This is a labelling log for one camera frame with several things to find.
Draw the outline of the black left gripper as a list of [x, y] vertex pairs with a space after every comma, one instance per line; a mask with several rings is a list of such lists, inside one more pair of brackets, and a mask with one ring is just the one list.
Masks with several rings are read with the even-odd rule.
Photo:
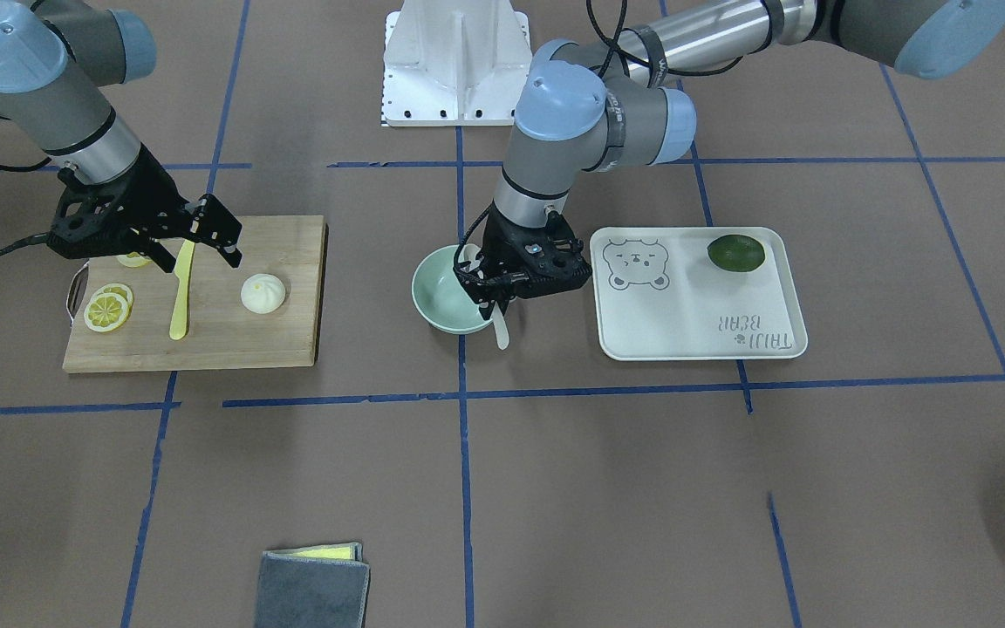
[[[485, 222], [477, 270], [461, 254], [472, 232]], [[492, 322], [499, 306], [514, 299], [547, 297], [582, 289], [591, 278], [584, 242], [575, 237], [559, 212], [550, 211], [545, 226], [528, 228], [502, 217], [491, 203], [460, 240], [454, 266], [459, 283], [478, 303], [480, 317]]]

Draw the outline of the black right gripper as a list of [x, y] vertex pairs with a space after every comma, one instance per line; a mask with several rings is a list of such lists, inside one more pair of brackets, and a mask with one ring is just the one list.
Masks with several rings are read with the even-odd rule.
[[85, 184], [77, 172], [62, 167], [60, 195], [47, 246], [66, 259], [147, 255], [164, 273], [172, 273], [175, 255], [164, 238], [188, 237], [213, 248], [231, 268], [243, 253], [238, 242], [243, 225], [216, 196], [191, 202], [147, 147], [131, 167], [107, 183]]

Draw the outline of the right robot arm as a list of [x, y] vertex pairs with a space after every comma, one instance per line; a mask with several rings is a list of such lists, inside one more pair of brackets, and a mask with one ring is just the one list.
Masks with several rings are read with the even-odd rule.
[[129, 253], [174, 270], [163, 240], [241, 262], [241, 223], [214, 195], [185, 199], [103, 88], [154, 72], [157, 47], [128, 10], [84, 1], [0, 1], [0, 120], [15, 123], [64, 184], [51, 226], [21, 240], [66, 259]]

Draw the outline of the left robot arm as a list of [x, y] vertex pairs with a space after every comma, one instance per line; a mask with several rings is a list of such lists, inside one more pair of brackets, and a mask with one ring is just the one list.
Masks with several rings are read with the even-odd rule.
[[680, 77], [708, 77], [773, 46], [833, 44], [899, 74], [942, 79], [1005, 27], [1005, 1], [708, 1], [638, 25], [556, 39], [534, 53], [514, 111], [480, 249], [452, 273], [485, 321], [516, 299], [581, 289], [584, 245], [564, 218], [582, 172], [678, 160], [697, 114]]

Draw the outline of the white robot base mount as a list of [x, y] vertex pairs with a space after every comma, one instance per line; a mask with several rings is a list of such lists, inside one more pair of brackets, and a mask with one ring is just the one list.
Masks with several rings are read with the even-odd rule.
[[380, 122], [510, 126], [532, 59], [510, 1], [406, 1], [386, 16]]

